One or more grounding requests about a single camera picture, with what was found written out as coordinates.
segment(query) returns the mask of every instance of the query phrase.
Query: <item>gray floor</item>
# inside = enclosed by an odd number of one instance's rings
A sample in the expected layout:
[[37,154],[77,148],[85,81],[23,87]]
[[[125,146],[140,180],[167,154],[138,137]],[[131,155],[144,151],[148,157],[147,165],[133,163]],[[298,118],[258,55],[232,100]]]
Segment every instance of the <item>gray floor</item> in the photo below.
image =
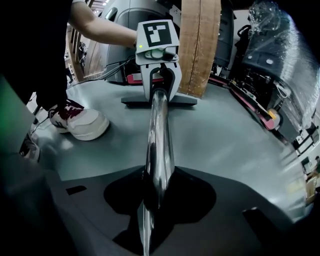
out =
[[[111,126],[96,140],[79,141],[45,121],[35,132],[43,166],[65,181],[145,164],[151,111],[121,103],[122,97],[143,93],[142,86],[94,81],[67,93],[86,108],[103,112]],[[296,153],[256,122],[228,90],[209,84],[195,107],[169,110],[169,126],[176,166],[243,182],[293,220],[304,214],[304,178]]]

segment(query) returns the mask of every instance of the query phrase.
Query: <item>black pants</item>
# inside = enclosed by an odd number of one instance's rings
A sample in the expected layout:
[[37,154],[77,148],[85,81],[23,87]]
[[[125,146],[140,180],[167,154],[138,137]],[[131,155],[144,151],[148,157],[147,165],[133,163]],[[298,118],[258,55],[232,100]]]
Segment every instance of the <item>black pants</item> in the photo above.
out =
[[[36,92],[38,106],[49,110],[67,98],[64,56],[72,0],[16,4],[9,18],[0,18],[1,72],[25,104]],[[12,2],[1,8],[11,12]]]

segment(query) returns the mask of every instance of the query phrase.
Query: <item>shoe laces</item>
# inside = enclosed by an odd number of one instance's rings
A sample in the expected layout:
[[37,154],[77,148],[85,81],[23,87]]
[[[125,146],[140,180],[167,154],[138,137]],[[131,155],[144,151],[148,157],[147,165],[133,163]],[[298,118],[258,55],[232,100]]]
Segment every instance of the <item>shoe laces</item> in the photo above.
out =
[[79,103],[71,99],[67,99],[63,106],[58,105],[55,109],[50,110],[48,114],[49,117],[52,118],[56,113],[58,113],[63,120],[67,120],[80,114],[83,109],[84,107]]

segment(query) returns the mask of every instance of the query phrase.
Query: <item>chrome pole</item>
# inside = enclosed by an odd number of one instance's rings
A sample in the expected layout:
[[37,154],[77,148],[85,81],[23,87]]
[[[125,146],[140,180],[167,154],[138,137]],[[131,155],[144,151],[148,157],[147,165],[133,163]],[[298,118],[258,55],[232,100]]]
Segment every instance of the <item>chrome pole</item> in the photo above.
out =
[[[152,98],[149,139],[146,156],[146,172],[156,191],[158,209],[162,205],[169,179],[175,170],[173,147],[168,123],[168,99],[162,90],[156,90]],[[143,255],[150,254],[150,237],[154,229],[154,213],[143,209]]]

